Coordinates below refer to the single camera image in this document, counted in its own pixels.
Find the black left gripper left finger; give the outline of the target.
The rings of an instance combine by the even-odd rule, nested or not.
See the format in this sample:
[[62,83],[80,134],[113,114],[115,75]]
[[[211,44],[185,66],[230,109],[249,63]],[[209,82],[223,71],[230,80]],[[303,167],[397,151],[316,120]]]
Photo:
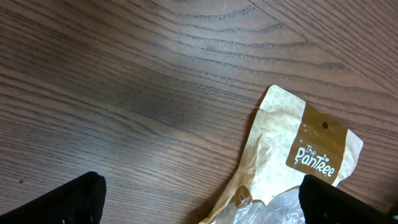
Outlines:
[[106,179],[91,171],[1,215],[1,224],[100,224],[105,198]]

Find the brown snack pouch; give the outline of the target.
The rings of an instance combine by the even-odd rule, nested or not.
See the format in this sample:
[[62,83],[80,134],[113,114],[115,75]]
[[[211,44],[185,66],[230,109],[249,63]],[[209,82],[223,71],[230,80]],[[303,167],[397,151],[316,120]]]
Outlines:
[[312,174],[332,186],[349,177],[363,141],[277,85],[257,111],[239,167],[210,223],[304,223],[299,186]]

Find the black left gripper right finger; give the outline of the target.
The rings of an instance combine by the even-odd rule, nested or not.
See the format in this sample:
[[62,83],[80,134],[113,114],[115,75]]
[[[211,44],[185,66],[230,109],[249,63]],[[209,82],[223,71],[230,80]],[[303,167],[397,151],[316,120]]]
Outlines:
[[299,188],[306,224],[397,224],[397,207],[382,213],[314,175]]

